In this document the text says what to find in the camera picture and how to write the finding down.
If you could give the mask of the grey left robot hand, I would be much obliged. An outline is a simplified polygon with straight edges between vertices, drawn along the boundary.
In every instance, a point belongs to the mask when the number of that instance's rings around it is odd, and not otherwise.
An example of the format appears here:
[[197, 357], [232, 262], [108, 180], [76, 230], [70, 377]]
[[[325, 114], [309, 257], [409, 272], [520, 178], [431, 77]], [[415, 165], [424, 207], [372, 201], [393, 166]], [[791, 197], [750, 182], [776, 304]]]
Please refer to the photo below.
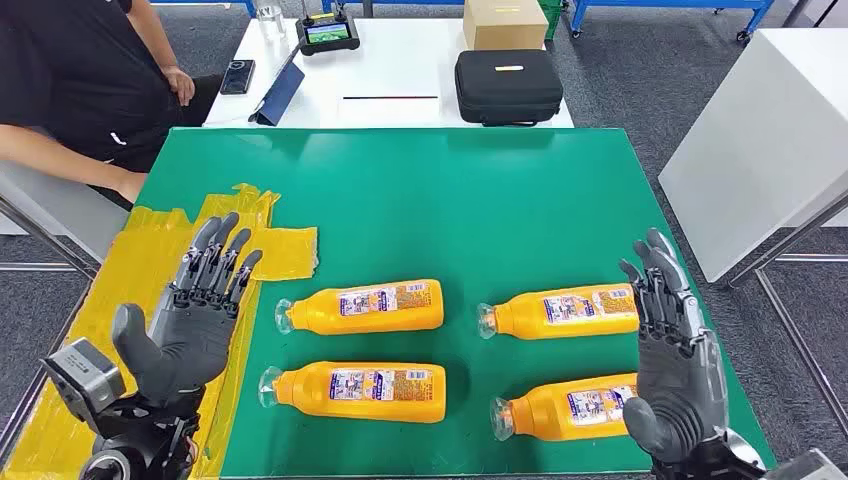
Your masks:
[[226, 367], [241, 299], [262, 258], [254, 250], [237, 262], [251, 236], [248, 228], [230, 236], [238, 221], [239, 214], [230, 212], [203, 224], [149, 324], [138, 305], [117, 308], [112, 342], [144, 405], [170, 405], [201, 390]]

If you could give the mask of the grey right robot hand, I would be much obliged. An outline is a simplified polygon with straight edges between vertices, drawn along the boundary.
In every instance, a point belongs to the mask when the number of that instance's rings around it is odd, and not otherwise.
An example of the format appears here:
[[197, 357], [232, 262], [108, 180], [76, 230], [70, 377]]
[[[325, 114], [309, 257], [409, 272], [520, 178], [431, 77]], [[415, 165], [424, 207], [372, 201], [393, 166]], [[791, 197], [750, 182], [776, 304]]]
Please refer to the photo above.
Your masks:
[[720, 346], [668, 238], [651, 228], [633, 249], [643, 267], [619, 266], [639, 315], [636, 397], [626, 401], [628, 434], [655, 460], [685, 461], [728, 426]]

